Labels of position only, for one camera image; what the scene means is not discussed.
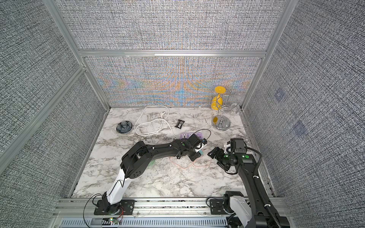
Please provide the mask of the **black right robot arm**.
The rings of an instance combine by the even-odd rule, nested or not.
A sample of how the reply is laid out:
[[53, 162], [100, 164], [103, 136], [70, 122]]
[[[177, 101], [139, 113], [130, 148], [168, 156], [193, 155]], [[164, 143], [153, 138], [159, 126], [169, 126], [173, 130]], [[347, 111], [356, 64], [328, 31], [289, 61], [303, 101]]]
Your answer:
[[283, 217], [274, 207], [259, 176], [262, 154], [247, 146], [240, 138], [231, 139], [225, 149], [214, 148], [208, 156], [227, 172], [235, 168], [233, 175], [242, 179], [248, 202], [238, 192], [227, 191], [223, 196], [223, 208], [231, 214], [227, 222], [237, 216], [242, 228], [289, 228], [287, 217]]

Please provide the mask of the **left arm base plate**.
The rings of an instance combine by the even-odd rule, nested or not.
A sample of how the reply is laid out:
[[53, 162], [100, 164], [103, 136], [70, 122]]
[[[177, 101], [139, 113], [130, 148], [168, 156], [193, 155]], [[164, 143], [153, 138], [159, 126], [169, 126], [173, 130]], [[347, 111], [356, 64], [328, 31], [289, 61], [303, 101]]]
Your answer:
[[119, 203], [106, 205], [103, 200], [97, 202], [97, 206], [94, 210], [94, 215], [132, 215], [135, 207], [134, 199], [123, 199]]

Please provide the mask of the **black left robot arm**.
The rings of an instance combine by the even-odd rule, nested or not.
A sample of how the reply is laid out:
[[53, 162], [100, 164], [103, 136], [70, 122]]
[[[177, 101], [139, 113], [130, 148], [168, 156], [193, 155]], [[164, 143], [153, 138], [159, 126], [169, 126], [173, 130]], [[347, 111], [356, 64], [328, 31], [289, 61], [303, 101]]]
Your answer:
[[116, 213], [129, 184], [144, 173], [151, 161], [165, 157], [180, 159], [184, 156], [195, 161], [201, 157], [200, 151], [207, 142], [205, 138], [200, 139], [196, 134], [192, 134], [184, 140], [176, 139], [158, 145], [145, 144], [143, 141], [137, 142], [122, 157], [118, 176], [111, 188], [102, 195], [98, 208], [106, 214]]

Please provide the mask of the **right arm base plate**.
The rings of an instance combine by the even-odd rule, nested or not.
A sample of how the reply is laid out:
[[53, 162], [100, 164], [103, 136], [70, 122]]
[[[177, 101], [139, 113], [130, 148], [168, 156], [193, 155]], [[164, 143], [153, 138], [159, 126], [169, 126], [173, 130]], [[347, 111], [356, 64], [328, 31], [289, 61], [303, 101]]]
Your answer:
[[209, 199], [208, 204], [210, 206], [210, 211], [212, 215], [228, 215], [228, 213], [224, 209], [224, 200], [223, 199]]

